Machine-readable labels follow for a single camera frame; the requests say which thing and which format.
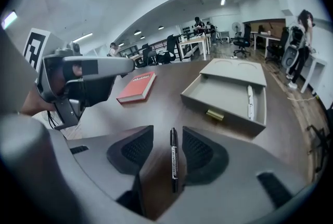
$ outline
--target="fluorescent light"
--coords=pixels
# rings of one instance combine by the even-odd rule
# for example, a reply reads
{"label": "fluorescent light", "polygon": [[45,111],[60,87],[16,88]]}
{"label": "fluorescent light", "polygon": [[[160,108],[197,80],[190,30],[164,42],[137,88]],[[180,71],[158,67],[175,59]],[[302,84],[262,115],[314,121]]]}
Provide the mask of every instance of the fluorescent light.
{"label": "fluorescent light", "polygon": [[13,11],[8,17],[1,23],[2,28],[5,30],[15,19],[17,19],[16,13]]}
{"label": "fluorescent light", "polygon": [[80,41],[80,40],[82,40],[82,39],[84,39],[84,38],[87,38],[87,37],[89,37],[89,36],[91,36],[91,35],[93,35],[93,34],[92,34],[92,33],[89,33],[89,34],[87,34],[87,35],[84,35],[84,36],[82,36],[82,37],[80,37],[80,38],[74,40],[73,43],[76,43],[76,42],[78,42],[78,41]]}

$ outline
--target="open drawer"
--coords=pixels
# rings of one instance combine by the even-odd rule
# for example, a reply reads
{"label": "open drawer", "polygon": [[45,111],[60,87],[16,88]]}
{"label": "open drawer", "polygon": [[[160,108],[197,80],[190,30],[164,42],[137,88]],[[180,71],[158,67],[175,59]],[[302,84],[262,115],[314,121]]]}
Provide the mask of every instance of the open drawer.
{"label": "open drawer", "polygon": [[[253,89],[253,120],[248,116],[248,85]],[[256,136],[266,127],[266,88],[261,84],[201,73],[181,93],[181,98],[189,108],[222,116],[223,124],[245,130],[249,135]]]}

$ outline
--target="fan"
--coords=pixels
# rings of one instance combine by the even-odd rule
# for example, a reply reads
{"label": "fan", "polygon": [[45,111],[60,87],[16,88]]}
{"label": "fan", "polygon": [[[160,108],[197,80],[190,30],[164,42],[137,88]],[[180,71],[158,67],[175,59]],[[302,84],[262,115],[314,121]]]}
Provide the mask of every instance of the fan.
{"label": "fan", "polygon": [[240,24],[238,22],[234,22],[233,23],[233,31],[236,32],[236,36],[235,37],[238,36],[238,30],[240,30]]}

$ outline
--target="white sneaker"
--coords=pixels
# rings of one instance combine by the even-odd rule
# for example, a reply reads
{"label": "white sneaker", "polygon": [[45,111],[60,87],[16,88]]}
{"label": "white sneaker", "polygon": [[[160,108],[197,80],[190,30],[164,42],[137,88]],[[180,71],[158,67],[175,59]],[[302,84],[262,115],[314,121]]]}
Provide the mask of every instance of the white sneaker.
{"label": "white sneaker", "polygon": [[296,83],[293,83],[292,81],[290,81],[290,82],[288,83],[288,87],[296,90],[296,89],[297,89],[297,84],[296,84]]}

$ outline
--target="brass drawer handle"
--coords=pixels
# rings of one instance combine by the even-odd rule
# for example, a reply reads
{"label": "brass drawer handle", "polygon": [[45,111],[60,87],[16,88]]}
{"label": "brass drawer handle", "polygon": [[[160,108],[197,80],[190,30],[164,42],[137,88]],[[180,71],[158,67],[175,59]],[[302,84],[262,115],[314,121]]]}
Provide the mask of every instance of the brass drawer handle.
{"label": "brass drawer handle", "polygon": [[215,118],[217,119],[218,121],[222,121],[223,118],[224,118],[224,115],[222,114],[219,114],[219,113],[216,113],[216,112],[213,112],[212,110],[208,110],[207,113],[206,113],[208,116],[212,117],[212,118]]}

